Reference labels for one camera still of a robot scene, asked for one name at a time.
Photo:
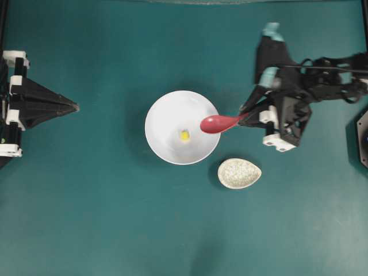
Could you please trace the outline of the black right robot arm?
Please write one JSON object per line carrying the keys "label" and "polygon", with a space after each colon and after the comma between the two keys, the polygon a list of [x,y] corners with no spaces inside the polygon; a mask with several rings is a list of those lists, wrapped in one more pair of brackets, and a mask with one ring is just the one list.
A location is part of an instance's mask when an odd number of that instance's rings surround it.
{"label": "black right robot arm", "polygon": [[263,143],[285,152],[300,145],[312,103],[354,104],[367,95],[367,53],[296,63],[278,27],[270,22],[262,30],[254,89],[240,108],[239,125],[265,129]]}

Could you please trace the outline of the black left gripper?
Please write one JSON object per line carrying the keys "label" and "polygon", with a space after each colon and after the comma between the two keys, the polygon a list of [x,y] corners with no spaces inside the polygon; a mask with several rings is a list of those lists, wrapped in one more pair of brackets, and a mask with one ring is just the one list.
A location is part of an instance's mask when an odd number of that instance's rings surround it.
{"label": "black left gripper", "polygon": [[[78,104],[26,78],[30,62],[25,51],[3,51],[1,55],[1,167],[22,156],[21,139],[26,129],[42,122],[78,112]],[[16,107],[21,100],[71,106],[70,110],[26,110]]]}

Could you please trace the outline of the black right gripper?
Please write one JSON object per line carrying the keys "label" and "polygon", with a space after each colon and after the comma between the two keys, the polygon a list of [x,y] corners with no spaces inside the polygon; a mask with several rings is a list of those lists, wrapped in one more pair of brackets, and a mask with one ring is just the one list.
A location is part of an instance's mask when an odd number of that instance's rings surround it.
{"label": "black right gripper", "polygon": [[254,89],[240,108],[238,125],[265,128],[263,144],[286,152],[300,145],[312,111],[302,69],[289,55],[278,28],[279,23],[269,22],[262,30]]}

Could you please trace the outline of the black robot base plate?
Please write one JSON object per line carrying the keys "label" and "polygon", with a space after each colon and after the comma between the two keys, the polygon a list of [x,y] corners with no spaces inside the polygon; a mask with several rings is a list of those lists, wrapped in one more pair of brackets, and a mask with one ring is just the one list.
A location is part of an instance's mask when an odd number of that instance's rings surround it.
{"label": "black robot base plate", "polygon": [[359,159],[363,166],[367,168],[367,119],[368,112],[361,114],[356,122],[356,132],[358,138]]}

